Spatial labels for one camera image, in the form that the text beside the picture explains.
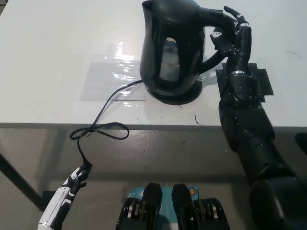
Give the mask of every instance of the robotic arm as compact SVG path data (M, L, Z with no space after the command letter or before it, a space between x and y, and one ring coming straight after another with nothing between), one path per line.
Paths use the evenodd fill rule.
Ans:
M251 185L253 220L261 230L307 229L307 188L275 147L275 132L257 97L257 82L248 67L251 28L240 13L224 9L237 21L236 43L229 53L226 84L220 93L220 121ZM213 34L211 38L218 50L223 47L219 36Z
M57 189L39 221L37 230L61 230L77 192L86 186L83 181L87 179L92 166L90 162L84 162Z

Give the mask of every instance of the kettle base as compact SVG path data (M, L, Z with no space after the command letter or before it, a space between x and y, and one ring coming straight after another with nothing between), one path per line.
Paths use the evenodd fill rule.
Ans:
M165 104L171 104L171 105L188 104L194 101L200 95L202 91L202 81L200 80L195 81L191 89L189 89L186 93L176 97L160 95L151 91L149 88L147 88L147 91L150 93L151 96L153 96L154 98L158 99L159 101Z

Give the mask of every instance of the power cord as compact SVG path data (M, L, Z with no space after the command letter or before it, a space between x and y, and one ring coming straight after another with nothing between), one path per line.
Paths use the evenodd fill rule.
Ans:
M92 123L92 125L91 125L90 127L84 127L84 128L76 129L75 131L72 131L72 133L69 135L69 137L70 137L71 140L77 140L78 150L79 150L79 152L80 152L80 154L81 154L81 156L82 156L82 158L83 158L83 162L84 162L84 163L88 162L88 160L87 160L87 158L85 157L85 155L84 155L84 153L83 153L83 151L82 151L82 149L81 149L81 147L80 147L80 139L81 139L82 137L84 137L86 134L90 133L89 135L91 135L92 133L100 133L100 134L102 134L102 135L105 135L105 136L107 136L107 137L109 137L109 138L113 138L113 139L116 139L116 140L124 140L124 139L126 139L126 138L129 136L129 133L130 133L130 132L129 132L129 128L128 128L126 125L124 125L124 124L122 124L122 123L120 123L120 122L110 122L110 123L101 124L101 125L97 125L97 122L98 122L98 120L100 119L101 114L103 113L104 109L106 108L106 105L109 103L109 101L112 99L112 97L113 97L116 93L118 93L118 92L120 92L120 91L122 91L122 90L124 90L124 89L126 89L126 88L128 88L128 87L130 87L130 86L132 86L132 85L136 85L136 84L139 84L139 83L142 83L142 82L143 82L142 80L137 80L137 81L134 81L134 82L132 82L132 83L130 83L130 84L128 84L128 85L125 85L125 86L119 88L118 90L116 90L116 91L115 91L114 93L112 93L111 96L107 99L107 101L106 101L104 107L102 107L102 109L101 109L100 112L98 113L98 115L97 115L95 121ZM110 129L110 128L115 127L115 126L121 127L121 128L123 128L124 130L126 130L126 131L127 131L126 136L124 136L124 137L117 137L117 136L113 136L113 135L111 135L111 134L108 134L108 133L106 133L106 132L103 132L103 131L99 130L99 129L103 128L103 127L104 127L105 129Z

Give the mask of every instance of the white table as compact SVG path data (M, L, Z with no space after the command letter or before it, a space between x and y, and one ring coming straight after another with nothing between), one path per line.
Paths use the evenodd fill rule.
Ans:
M127 77L140 78L135 63L134 72L127 69L125 75L115 77L118 66L105 56L114 55L112 46L121 43L123 49L115 56L139 61L144 38L141 3L11 0L0 17L0 127L91 124L107 96L130 82ZM222 9L225 1L198 3ZM307 1L232 0L227 4L243 13L253 29L250 62L268 72L274 96L266 96L263 106L273 126L307 129ZM206 44L209 57L214 52L209 33ZM98 65L97 78L89 80L92 64ZM210 85L183 108L159 102L141 85L122 97L128 101L113 102L99 123L122 122L132 129L219 127L215 71L205 77Z

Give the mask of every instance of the white robotic hand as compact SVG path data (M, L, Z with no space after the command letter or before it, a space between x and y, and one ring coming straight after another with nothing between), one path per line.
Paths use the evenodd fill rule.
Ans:
M39 221L37 230L61 230L77 192L86 186L83 181L88 178L92 166L88 161L83 163L57 189Z

